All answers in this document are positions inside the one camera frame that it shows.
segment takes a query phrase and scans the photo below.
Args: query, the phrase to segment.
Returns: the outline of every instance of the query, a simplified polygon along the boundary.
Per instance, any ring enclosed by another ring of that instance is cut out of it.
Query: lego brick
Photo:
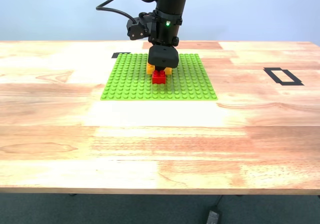
[[[164,72],[165,72],[166,75],[172,75],[172,68],[171,67],[166,67],[164,69]]]
[[[101,100],[216,101],[217,95],[198,54],[180,54],[165,84],[152,84],[148,54],[119,54]]]
[[[155,69],[156,69],[156,67],[154,65],[151,65],[149,63],[146,64],[146,73],[148,75],[152,75],[152,73],[154,72]]]
[[[154,70],[152,73],[152,84],[166,84],[166,74],[164,70]]]

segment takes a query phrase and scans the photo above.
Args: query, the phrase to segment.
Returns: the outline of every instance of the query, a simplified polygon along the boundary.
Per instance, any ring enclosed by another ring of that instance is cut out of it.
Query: yellow lego brick
[[[166,67],[164,69],[164,72],[165,72],[166,75],[172,75],[172,68],[171,67]]]
[[[147,75],[152,75],[156,67],[154,65],[151,65],[149,63],[146,64],[146,74]]]

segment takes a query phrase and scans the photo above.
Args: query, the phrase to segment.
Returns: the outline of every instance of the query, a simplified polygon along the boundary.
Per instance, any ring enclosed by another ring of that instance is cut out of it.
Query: red lego brick
[[[152,73],[152,84],[166,84],[166,73],[164,70],[154,70]]]

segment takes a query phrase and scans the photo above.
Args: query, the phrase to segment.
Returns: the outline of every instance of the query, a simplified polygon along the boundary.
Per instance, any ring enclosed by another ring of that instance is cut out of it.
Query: black power cord
[[[132,16],[130,16],[128,13],[125,13],[121,10],[104,7],[105,5],[108,5],[109,3],[111,3],[112,1],[114,1],[114,0],[106,0],[104,3],[101,3],[100,5],[98,5],[95,9],[97,11],[107,11],[107,12],[118,13],[122,16],[129,18],[132,21],[132,23],[134,23],[134,24],[137,23],[136,20]]]

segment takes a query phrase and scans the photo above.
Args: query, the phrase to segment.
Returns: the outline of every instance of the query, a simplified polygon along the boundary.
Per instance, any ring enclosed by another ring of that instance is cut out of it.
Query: wood grain
[[[320,47],[181,41],[218,101],[99,101],[112,54],[149,47],[0,42],[0,192],[320,195]]]

